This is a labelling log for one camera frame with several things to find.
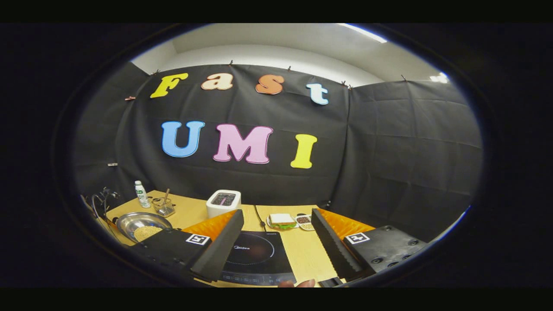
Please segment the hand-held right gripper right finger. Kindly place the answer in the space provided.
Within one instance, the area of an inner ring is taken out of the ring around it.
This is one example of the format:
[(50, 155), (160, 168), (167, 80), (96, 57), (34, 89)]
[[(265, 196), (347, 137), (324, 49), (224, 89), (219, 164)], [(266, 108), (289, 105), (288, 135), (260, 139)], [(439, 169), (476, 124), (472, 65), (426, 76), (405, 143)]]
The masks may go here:
[(338, 278), (346, 281), (381, 273), (427, 246), (391, 225), (374, 228), (324, 209), (312, 209), (311, 222)]

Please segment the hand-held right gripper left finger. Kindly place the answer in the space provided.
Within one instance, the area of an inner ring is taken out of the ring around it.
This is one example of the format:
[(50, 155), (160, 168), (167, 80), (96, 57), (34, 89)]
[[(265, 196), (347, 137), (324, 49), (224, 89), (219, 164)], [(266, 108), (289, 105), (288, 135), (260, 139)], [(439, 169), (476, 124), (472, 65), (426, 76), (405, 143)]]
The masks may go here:
[(162, 229), (130, 251), (173, 282), (216, 282), (243, 224), (242, 210), (232, 210), (189, 228)]

